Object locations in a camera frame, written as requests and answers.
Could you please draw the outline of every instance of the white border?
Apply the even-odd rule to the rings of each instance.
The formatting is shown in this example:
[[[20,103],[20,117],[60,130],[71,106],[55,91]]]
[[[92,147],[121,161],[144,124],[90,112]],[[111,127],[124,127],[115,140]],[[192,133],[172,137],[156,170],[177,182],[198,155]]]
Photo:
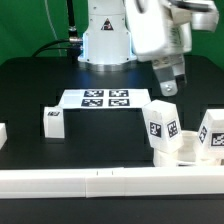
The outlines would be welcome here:
[[[224,193],[224,167],[0,171],[0,198]]]

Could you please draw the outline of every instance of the cube face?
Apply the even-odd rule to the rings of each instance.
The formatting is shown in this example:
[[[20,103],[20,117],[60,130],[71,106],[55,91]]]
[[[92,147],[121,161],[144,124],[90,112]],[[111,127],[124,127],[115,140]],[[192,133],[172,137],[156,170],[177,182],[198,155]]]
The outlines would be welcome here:
[[[64,114],[60,107],[44,108],[44,132],[46,138],[64,138]]]
[[[151,147],[171,153],[183,145],[175,104],[155,100],[142,111]]]
[[[0,150],[7,140],[5,124],[0,123]]]
[[[224,110],[207,110],[194,145],[203,159],[224,158]]]

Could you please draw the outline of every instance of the marker sticker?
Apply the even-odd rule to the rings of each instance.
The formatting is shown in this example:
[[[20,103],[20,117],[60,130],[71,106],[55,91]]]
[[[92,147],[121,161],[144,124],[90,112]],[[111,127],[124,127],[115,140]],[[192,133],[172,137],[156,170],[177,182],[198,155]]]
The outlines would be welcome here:
[[[114,28],[112,27],[110,20],[107,18],[105,23],[103,24],[101,30],[107,30],[107,31],[112,31]]]

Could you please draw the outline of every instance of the white block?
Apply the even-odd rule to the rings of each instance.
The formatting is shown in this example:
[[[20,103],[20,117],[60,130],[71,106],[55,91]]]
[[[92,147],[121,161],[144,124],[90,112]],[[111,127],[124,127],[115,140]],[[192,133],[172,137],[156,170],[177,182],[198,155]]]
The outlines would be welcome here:
[[[5,124],[0,124],[0,150],[7,140]]]
[[[119,175],[122,170],[100,169],[96,176],[86,177],[86,197],[124,196],[124,177]]]
[[[194,150],[198,159],[224,159],[224,109],[206,111]]]
[[[86,176],[95,170],[0,171],[0,198],[85,197]]]
[[[183,145],[176,105],[154,100],[142,108],[152,148],[172,153]]]
[[[125,169],[125,196],[224,192],[223,167]]]
[[[46,138],[64,138],[64,115],[60,107],[44,108],[44,132]]]

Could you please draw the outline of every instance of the printed marker sheet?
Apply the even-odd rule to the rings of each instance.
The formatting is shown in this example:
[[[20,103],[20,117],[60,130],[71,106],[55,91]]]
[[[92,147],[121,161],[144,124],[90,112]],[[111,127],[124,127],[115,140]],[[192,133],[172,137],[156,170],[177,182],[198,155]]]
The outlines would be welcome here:
[[[147,89],[80,89],[65,90],[58,106],[63,109],[142,108],[150,102]]]

